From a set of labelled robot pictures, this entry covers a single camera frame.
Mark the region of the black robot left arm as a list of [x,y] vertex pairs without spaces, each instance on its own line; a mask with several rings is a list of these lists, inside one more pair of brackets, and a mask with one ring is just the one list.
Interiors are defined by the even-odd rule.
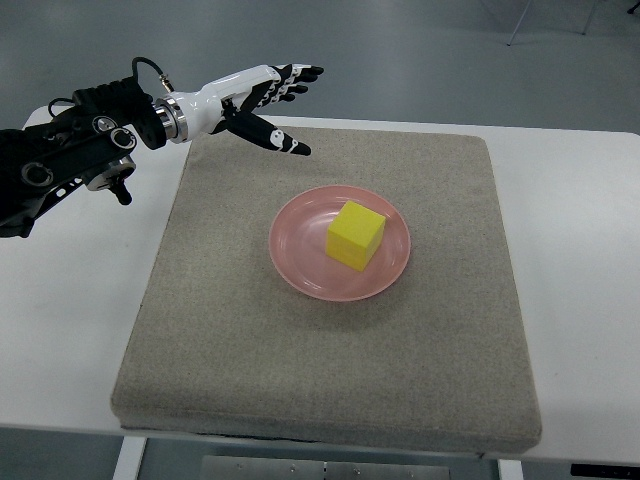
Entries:
[[1,235],[26,238],[35,222],[80,186],[132,201],[125,181],[137,143],[155,150],[172,130],[132,73],[80,89],[49,122],[1,133]]

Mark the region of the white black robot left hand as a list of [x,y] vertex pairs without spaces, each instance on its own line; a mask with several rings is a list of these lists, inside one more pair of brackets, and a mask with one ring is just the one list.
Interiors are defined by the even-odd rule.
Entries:
[[170,92],[156,101],[155,111],[166,138],[174,143],[228,131],[266,150],[308,156],[308,145],[254,111],[293,101],[323,73],[323,68],[305,64],[260,65],[214,80],[196,92]]

